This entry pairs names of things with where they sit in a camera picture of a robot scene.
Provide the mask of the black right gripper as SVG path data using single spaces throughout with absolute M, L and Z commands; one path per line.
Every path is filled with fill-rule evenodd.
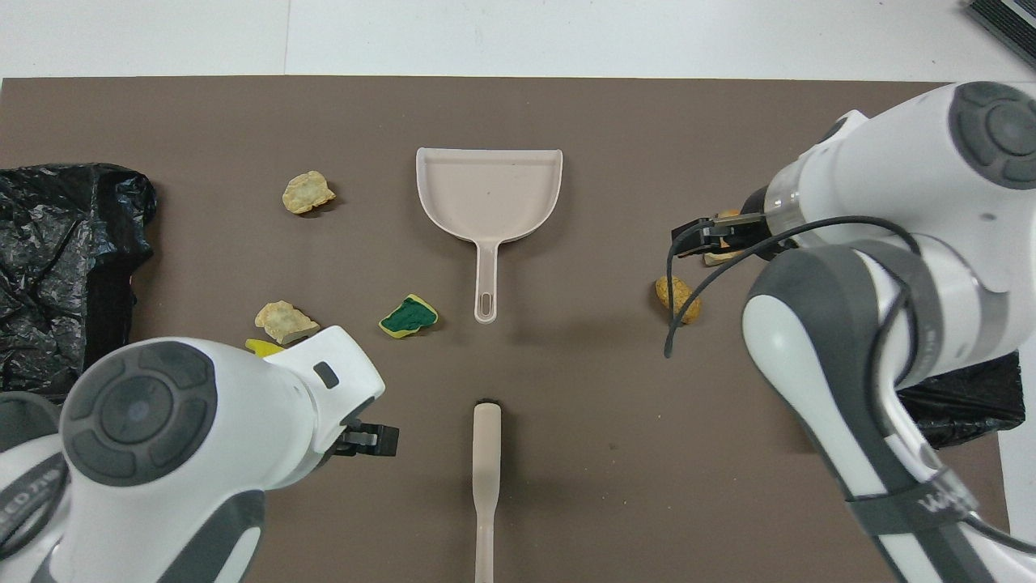
M 765 210 L 766 190 L 756 190 L 744 202 L 739 215 L 761 214 Z M 720 218 L 697 218 L 673 229 L 671 232 L 670 257 L 703 256 L 706 254 L 725 254 L 733 251 L 744 251 L 754 246 L 767 237 L 773 236 L 767 227 L 766 218 L 759 222 L 741 226 L 741 231 L 728 237 L 728 229 Z M 760 247 L 754 255 L 762 261 L 772 261 L 779 254 L 779 245 Z

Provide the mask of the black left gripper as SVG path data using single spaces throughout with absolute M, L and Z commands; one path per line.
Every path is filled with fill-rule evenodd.
M 359 432 L 363 442 L 359 443 Z M 354 457 L 355 455 L 374 455 L 374 457 L 396 457 L 400 429 L 383 424 L 364 424 L 362 427 L 344 427 L 330 447 L 330 455 Z

